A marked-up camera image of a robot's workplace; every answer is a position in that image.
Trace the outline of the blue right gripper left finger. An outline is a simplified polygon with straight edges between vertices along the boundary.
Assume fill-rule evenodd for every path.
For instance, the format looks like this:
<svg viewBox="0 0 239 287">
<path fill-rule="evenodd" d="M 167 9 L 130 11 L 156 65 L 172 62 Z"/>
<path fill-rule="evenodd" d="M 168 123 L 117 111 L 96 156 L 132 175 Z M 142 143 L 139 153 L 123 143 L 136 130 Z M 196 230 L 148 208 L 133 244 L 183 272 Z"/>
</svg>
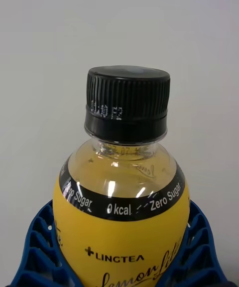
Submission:
<svg viewBox="0 0 239 287">
<path fill-rule="evenodd" d="M 82 283 L 61 255 L 55 234 L 52 201 L 32 220 L 22 258 L 10 287 L 81 287 Z"/>
</svg>

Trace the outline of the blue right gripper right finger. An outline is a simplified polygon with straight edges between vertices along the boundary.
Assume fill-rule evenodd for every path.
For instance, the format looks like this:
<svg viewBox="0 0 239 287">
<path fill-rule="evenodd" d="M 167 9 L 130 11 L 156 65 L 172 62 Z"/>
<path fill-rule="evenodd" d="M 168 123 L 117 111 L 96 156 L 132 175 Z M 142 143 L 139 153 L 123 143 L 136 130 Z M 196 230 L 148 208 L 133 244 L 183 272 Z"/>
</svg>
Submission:
<svg viewBox="0 0 239 287">
<path fill-rule="evenodd" d="M 217 259 L 209 222 L 191 202 L 189 227 L 179 252 L 161 277 L 162 287 L 230 287 Z"/>
</svg>

